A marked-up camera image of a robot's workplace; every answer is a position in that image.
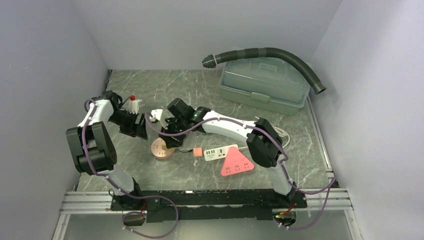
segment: power strip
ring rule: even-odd
[[[236,147],[237,149],[239,149],[239,146],[237,144],[233,144],[233,145],[217,147],[217,148],[213,148],[209,150],[204,150],[203,151],[204,160],[212,161],[216,159],[223,159],[227,156],[228,149],[230,149],[231,147]]]

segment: triangular pink power strip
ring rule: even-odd
[[[221,168],[222,176],[229,176],[253,170],[255,165],[247,159],[236,147],[232,146],[228,149],[224,164]]]

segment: marble table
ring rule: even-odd
[[[175,98],[188,105],[211,108],[216,112],[241,119],[267,119],[284,129],[291,140],[285,148],[290,160],[286,162],[290,176],[301,188],[320,188],[328,184],[324,153],[314,127],[311,106],[306,103],[294,116],[254,108],[220,97],[219,80],[222,70],[114,70],[107,90],[123,98],[135,95],[146,101],[146,107],[166,109]],[[271,182],[264,168],[255,165],[251,171],[221,176],[224,159],[205,161],[192,153],[176,151],[166,160],[157,160],[151,153],[152,142],[158,134],[147,127],[149,139],[132,138],[118,133],[119,127],[108,123],[107,129],[118,156],[118,164],[132,176],[142,190],[213,190],[213,189],[267,189]],[[203,150],[246,143],[217,135],[191,132],[181,150],[202,147]],[[251,159],[248,150],[243,151]],[[107,191],[109,187],[98,177],[83,173],[77,191]]]

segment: vacuum hose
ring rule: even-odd
[[[282,59],[288,64],[292,65],[303,75],[303,77],[315,91],[315,94],[320,94],[327,89],[321,83],[321,80],[318,78],[315,72],[302,59],[291,52],[279,48],[247,48],[243,50],[227,51],[218,55],[211,54],[205,57],[201,63],[205,68],[214,69],[220,63],[234,61],[237,59],[253,59],[261,57]]]

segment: hose end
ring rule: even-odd
[[[320,81],[314,83],[313,85],[311,85],[311,87],[315,91],[315,95],[318,95],[327,89],[326,86],[324,86]]]
[[[201,61],[201,64],[203,64],[204,68],[207,69],[214,69],[217,66],[217,62],[215,62],[214,55],[208,55]]]

